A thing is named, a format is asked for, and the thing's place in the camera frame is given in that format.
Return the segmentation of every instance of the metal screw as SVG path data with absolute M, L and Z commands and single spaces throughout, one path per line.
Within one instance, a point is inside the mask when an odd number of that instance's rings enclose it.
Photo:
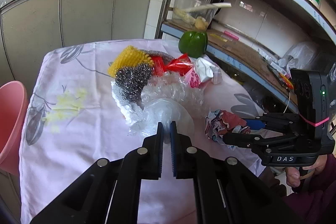
M 197 148 L 194 147 L 194 146 L 190 146 L 190 147 L 187 148 L 187 152 L 188 152 L 189 154 L 194 154 L 194 153 L 197 152 Z
M 147 150 L 147 148 L 145 148 L 145 147 L 140 147 L 140 148 L 138 148 L 138 150 L 137 150 L 137 153 L 138 153 L 139 155 L 145 155 L 147 152 L 148 152 L 148 150 Z
M 226 159 L 226 162 L 230 165 L 236 165 L 238 163 L 238 160 L 234 157 L 230 157 Z
M 99 160 L 97 161 L 97 165 L 98 165 L 99 167 L 103 167 L 103 166 L 105 166 L 106 164 L 108 164 L 108 161 L 107 161 L 107 159 L 105 159 L 105 158 L 101 158 L 101 159 L 99 159 Z

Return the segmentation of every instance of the bell pepper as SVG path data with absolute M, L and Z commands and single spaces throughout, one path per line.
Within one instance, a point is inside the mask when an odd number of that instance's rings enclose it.
M 180 52 L 187 53 L 193 58 L 205 54 L 208 46 L 208 35 L 206 32 L 185 32 L 178 43 Z

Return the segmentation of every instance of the pink trash bin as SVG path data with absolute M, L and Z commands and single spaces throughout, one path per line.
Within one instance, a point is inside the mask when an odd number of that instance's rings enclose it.
M 0 87 L 0 169 L 16 176 L 27 106 L 27 92 L 21 82 L 12 81 Z

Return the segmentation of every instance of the floral tablecloth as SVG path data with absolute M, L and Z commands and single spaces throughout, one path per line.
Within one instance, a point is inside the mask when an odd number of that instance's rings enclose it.
M 180 56 L 176 41 L 119 40 L 95 42 L 48 53 L 30 99 L 20 144 L 21 223 L 28 224 L 48 203 L 97 159 L 123 158 L 142 145 L 129 128 L 111 95 L 110 62 L 128 45 Z M 205 100 L 211 110 L 223 109 L 243 117 L 262 110 L 241 85 L 222 72 L 223 82 L 209 84 Z M 254 174 L 263 166 L 249 149 L 208 140 L 204 120 L 194 120 L 194 146 L 211 157 L 238 158 Z M 143 181 L 138 223 L 196 223 L 191 180 L 175 180 L 169 145 L 164 145 L 162 178 Z

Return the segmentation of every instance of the white cable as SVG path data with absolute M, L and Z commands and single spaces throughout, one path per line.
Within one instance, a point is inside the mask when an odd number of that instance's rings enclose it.
M 288 93 L 289 93 L 289 95 L 288 95 L 288 103 L 287 103 L 286 108 L 285 108 L 285 111 L 284 111 L 283 113 L 286 112 L 287 107 L 288 107 L 288 105 L 289 105 L 289 101 L 291 100 L 291 92 L 289 91 Z

